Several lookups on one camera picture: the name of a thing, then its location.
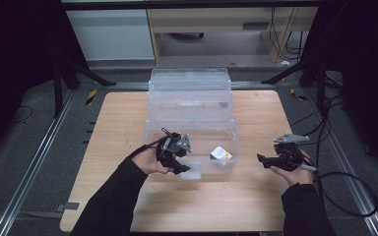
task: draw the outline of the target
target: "stacked plastic containers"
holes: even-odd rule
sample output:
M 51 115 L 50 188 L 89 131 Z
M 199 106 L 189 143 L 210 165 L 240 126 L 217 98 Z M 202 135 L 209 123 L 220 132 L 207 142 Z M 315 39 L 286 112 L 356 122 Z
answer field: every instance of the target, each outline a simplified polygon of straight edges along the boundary
M 153 69 L 149 81 L 149 118 L 144 144 L 170 133 L 188 134 L 192 152 L 177 161 L 190 170 L 184 179 L 223 175 L 232 171 L 241 155 L 236 123 L 232 116 L 231 80 L 225 68 Z M 220 148 L 231 158 L 214 158 Z

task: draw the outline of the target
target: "person's arm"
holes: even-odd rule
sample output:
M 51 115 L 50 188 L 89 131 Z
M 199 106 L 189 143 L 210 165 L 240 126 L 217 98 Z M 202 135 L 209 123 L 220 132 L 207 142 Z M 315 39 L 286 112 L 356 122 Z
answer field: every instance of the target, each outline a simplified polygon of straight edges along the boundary
M 125 158 L 90 198 L 70 235 L 129 235 L 134 207 L 148 175 L 170 171 L 156 161 L 153 148 Z
M 289 188 L 282 195 L 284 210 L 284 236 L 333 236 L 336 235 L 324 205 L 313 185 L 312 173 L 301 167 L 284 171 L 271 169 L 285 178 Z

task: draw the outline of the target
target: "clear plastic container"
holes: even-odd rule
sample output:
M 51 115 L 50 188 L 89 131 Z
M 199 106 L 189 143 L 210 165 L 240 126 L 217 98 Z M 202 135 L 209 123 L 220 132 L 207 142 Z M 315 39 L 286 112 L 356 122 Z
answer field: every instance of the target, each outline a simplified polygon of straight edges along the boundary
M 228 174 L 241 155 L 236 122 L 232 117 L 232 91 L 228 72 L 217 69 L 154 69 L 149 81 L 150 115 L 144 144 L 171 133 L 188 134 L 193 152 L 177 161 L 190 170 L 184 179 Z M 216 147 L 228 151 L 228 160 L 212 159 Z

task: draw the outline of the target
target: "wooden tabletop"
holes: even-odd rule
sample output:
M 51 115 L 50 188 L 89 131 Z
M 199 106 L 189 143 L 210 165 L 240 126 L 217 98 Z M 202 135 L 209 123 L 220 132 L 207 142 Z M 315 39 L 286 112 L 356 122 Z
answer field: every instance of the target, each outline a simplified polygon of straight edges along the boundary
M 264 169 L 256 156 L 275 156 L 273 139 L 290 133 L 279 96 L 271 90 L 236 90 L 233 116 L 242 154 L 232 172 L 200 180 L 152 174 L 141 190 L 132 231 L 283 231 L 281 194 L 287 183 Z M 89 198 L 143 144 L 147 118 L 145 92 L 106 96 L 69 198 L 79 208 L 64 211 L 61 230 L 73 229 Z

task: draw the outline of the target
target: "black sleeve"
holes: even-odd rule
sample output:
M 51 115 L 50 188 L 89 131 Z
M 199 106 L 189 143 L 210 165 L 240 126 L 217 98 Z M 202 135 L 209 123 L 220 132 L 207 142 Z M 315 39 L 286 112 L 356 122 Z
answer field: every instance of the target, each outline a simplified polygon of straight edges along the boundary
M 290 186 L 282 195 L 284 236 L 336 235 L 313 185 Z
M 130 157 L 125 158 L 88 201 L 70 235 L 129 235 L 147 176 Z

